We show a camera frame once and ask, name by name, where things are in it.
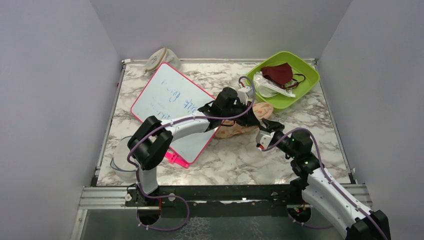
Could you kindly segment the peach floral mesh laundry bag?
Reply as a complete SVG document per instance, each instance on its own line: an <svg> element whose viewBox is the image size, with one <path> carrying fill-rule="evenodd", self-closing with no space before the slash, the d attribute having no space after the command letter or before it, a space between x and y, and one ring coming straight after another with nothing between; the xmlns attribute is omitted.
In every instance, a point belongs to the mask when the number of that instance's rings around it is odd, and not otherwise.
<svg viewBox="0 0 424 240"><path fill-rule="evenodd" d="M255 119L252 115L244 115L241 120L225 120L225 126L217 130L214 138L226 139L256 130L260 125L259 120L268 119L273 114L274 107L269 103L259 102L253 105L252 110Z"/></svg>

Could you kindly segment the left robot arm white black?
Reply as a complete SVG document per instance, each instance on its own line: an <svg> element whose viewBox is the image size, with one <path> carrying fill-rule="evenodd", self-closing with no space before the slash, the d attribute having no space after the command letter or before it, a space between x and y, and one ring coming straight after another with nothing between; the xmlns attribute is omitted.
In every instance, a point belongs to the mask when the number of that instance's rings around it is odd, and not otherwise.
<svg viewBox="0 0 424 240"><path fill-rule="evenodd" d="M157 200L156 167L162 162L172 142L184 137L207 133L225 126L224 121L233 121L242 127L260 126L253 105L253 86L238 90L225 87L215 100L206 103L195 113L168 122L148 117L127 143L127 161L135 166L138 199L144 205Z"/></svg>

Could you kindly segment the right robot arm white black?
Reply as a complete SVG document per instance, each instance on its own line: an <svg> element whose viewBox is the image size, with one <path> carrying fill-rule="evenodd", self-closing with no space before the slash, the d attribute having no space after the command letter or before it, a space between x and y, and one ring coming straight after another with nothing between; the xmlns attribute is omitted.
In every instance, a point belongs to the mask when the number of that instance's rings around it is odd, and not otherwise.
<svg viewBox="0 0 424 240"><path fill-rule="evenodd" d="M303 127L284 133L284 125L262 119L256 146L263 152L278 148L290 159L298 177L288 190L289 199L312 205L345 240L391 239L388 217L372 210L347 191L325 168L317 140Z"/></svg>

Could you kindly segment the maroon bra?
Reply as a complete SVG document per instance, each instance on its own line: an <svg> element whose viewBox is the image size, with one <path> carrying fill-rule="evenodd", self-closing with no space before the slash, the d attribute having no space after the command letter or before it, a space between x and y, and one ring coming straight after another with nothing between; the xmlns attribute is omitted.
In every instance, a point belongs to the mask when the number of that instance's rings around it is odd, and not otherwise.
<svg viewBox="0 0 424 240"><path fill-rule="evenodd" d="M306 80L305 75L294 73L292 67L288 63L276 66L265 66L260 70L264 78L276 83L284 90L293 90Z"/></svg>

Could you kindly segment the pink framed whiteboard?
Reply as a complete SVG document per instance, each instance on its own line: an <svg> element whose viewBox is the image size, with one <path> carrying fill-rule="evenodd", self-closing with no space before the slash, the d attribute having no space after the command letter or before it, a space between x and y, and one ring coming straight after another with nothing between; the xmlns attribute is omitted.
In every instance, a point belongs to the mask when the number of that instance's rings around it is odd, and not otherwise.
<svg viewBox="0 0 424 240"><path fill-rule="evenodd" d="M130 108L131 113L141 122L155 116L162 123L187 117L215 98L188 79L174 67L162 63L147 82ZM193 164L217 129L185 136L174 140L170 150L190 165Z"/></svg>

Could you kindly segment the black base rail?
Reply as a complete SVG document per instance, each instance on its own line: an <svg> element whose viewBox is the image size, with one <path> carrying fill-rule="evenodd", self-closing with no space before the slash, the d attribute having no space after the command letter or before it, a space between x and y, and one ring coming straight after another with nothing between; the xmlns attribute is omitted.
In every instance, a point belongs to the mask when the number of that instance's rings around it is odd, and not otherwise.
<svg viewBox="0 0 424 240"><path fill-rule="evenodd" d="M126 189L125 206L140 216L185 218L293 217L306 222L311 207L288 184L266 185L162 185L150 197L136 186Z"/></svg>

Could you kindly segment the aluminium frame rail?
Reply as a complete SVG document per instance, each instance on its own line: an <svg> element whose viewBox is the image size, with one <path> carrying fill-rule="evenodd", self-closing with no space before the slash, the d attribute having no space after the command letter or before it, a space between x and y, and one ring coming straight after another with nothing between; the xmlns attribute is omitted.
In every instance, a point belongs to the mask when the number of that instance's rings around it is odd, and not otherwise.
<svg viewBox="0 0 424 240"><path fill-rule="evenodd" d="M123 210L134 209L127 207L125 196L127 188L118 187L84 187L78 210Z"/></svg>

